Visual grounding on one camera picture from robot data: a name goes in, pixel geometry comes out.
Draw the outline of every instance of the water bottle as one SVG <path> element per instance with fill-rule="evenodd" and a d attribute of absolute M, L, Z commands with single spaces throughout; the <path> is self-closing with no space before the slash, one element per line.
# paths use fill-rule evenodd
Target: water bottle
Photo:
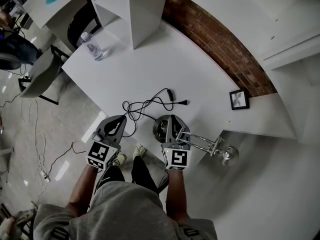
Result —
<path fill-rule="evenodd" d="M 104 58 L 101 48 L 91 33 L 83 32 L 81 34 L 81 43 L 85 45 L 86 49 L 96 61 L 101 61 Z"/>

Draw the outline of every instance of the black chair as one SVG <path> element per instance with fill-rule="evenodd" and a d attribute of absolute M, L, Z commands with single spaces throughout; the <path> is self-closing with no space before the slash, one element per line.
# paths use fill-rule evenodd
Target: black chair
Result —
<path fill-rule="evenodd" d="M 101 24 L 91 0 L 87 0 L 87 4 L 74 15 L 67 31 L 68 40 L 75 49 L 78 48 L 77 42 L 81 34 L 93 20 L 95 20 L 96 26 L 90 31 L 91 34 L 101 28 Z"/>

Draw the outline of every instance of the sleeve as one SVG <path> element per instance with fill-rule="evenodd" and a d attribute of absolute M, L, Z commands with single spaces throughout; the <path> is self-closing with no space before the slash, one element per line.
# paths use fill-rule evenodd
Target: sleeve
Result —
<path fill-rule="evenodd" d="M 182 240 L 218 240 L 214 223 L 208 219 L 187 218 L 178 221 Z"/>
<path fill-rule="evenodd" d="M 56 232 L 66 234 L 66 239 L 68 239 L 69 222 L 74 218 L 75 216 L 66 211 L 65 208 L 51 204 L 41 204 L 34 219 L 33 239 L 55 239 L 53 235 Z"/>

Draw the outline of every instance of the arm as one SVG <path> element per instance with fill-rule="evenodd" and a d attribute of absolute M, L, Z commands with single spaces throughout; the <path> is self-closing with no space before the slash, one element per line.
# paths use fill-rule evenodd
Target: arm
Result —
<path fill-rule="evenodd" d="M 7 221 L 5 232 L 8 236 L 11 236 L 13 234 L 16 227 L 16 220 L 17 218 L 15 218 L 14 216 L 11 216 Z"/>
<path fill-rule="evenodd" d="M 0 11 L 0 20 L 3 20 L 10 28 L 14 26 L 14 21 L 12 20 L 10 14 L 6 13 L 4 10 Z"/>
<path fill-rule="evenodd" d="M 94 192 L 97 173 L 97 168 L 87 164 L 75 184 L 69 203 L 65 208 L 77 217 L 85 214 L 88 210 Z"/>
<path fill-rule="evenodd" d="M 169 185 L 166 195 L 166 214 L 173 220 L 189 218 L 184 175 L 180 170 L 168 170 Z"/>

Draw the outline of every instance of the brick wall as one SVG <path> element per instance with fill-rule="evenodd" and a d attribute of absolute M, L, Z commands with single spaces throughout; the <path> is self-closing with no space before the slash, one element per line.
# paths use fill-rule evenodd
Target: brick wall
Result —
<path fill-rule="evenodd" d="M 162 19 L 204 50 L 250 97 L 276 93 L 259 63 L 223 25 L 191 0 L 166 0 Z"/>

